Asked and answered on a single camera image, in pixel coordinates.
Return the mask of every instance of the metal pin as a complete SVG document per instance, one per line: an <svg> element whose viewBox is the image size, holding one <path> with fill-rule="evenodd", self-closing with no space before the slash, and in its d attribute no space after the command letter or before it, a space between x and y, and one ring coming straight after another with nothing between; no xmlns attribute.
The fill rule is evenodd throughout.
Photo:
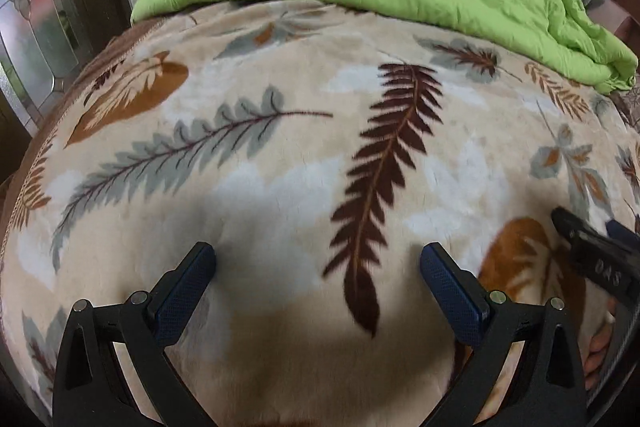
<svg viewBox="0 0 640 427"><path fill-rule="evenodd" d="M496 304L504 304L507 302L507 295L499 290L494 290L489 293L489 298Z"/></svg>
<svg viewBox="0 0 640 427"><path fill-rule="evenodd" d="M564 310L564 301L559 297L551 297L551 306L558 311Z"/></svg>
<svg viewBox="0 0 640 427"><path fill-rule="evenodd" d="M79 301L74 302L74 311L81 312L87 306L88 302L85 299L80 299Z"/></svg>
<svg viewBox="0 0 640 427"><path fill-rule="evenodd" d="M146 301L146 292L135 292L130 298L131 304L142 304Z"/></svg>

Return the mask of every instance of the black device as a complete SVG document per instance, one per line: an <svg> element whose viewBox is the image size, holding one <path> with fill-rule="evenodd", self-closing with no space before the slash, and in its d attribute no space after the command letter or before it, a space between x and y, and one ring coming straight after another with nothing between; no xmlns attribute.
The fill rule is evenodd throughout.
<svg viewBox="0 0 640 427"><path fill-rule="evenodd" d="M571 243L575 268L636 309L638 236L612 221L608 227L617 238L604 237L563 208L556 208L552 220ZM611 274L604 277L609 267ZM588 396L575 331L561 299L528 305L511 301L501 291L485 290L438 243L424 247L419 268L457 340L473 348L452 388L420 427L471 427L514 342L525 341L516 372L500 410L483 426L595 425L635 367L624 355L615 356L596 393ZM197 243L149 293L138 291L123 304L99 308L84 299L76 302L58 356L54 427L162 425L138 411L113 343L126 344L164 425L215 427L164 354L164 348L180 338L215 269L213 248ZM620 327L625 330L620 347L626 353L635 326Z"/></svg>

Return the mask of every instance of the beige blanket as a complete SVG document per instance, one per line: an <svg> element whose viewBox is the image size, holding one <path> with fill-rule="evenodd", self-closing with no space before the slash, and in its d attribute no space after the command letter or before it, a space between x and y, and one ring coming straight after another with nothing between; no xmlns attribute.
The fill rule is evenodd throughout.
<svg viewBox="0 0 640 427"><path fill-rule="evenodd" d="M488 289L561 296L583 352L602 323L550 211L632 227L640 140L588 87L312 0L174 16L99 73L16 176L0 231L2 333L49 406L73 302L150 290L196 241L218 273L168 351L221 427L420 425L459 370L418 273L431 241Z"/></svg>

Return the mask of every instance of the bed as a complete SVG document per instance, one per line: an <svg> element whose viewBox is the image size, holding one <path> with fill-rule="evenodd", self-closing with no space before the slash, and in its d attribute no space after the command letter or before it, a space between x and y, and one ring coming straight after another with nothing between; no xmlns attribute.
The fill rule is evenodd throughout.
<svg viewBox="0 0 640 427"><path fill-rule="evenodd" d="M468 357L420 280L431 241L564 299L597 380L610 303L550 211L640 219L606 96L637 59L581 0L337 1L142 0L49 118L0 221L2 334L46 405L73 302L150 289L196 241L218 274L168 354L219 425L419 425Z"/></svg>

